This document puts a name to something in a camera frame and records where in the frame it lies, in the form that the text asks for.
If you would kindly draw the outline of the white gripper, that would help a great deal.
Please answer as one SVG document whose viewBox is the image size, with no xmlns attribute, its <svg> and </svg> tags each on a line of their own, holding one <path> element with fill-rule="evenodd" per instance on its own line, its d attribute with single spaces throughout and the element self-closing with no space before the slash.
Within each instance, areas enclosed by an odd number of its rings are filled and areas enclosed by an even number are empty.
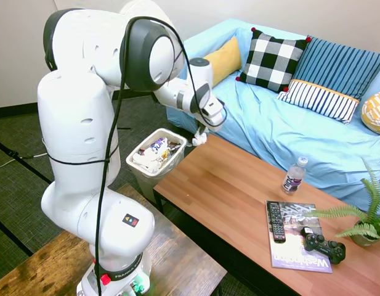
<svg viewBox="0 0 380 296">
<path fill-rule="evenodd" d="M 199 121 L 207 128 L 204 129 L 203 134 L 208 134 L 208 129 L 212 132 L 218 132 L 226 121 L 227 112 L 225 105 L 216 97 L 211 97 L 207 103 L 201 108 L 199 114 Z M 196 136 L 200 135 L 201 123 L 197 123 Z"/>
</svg>

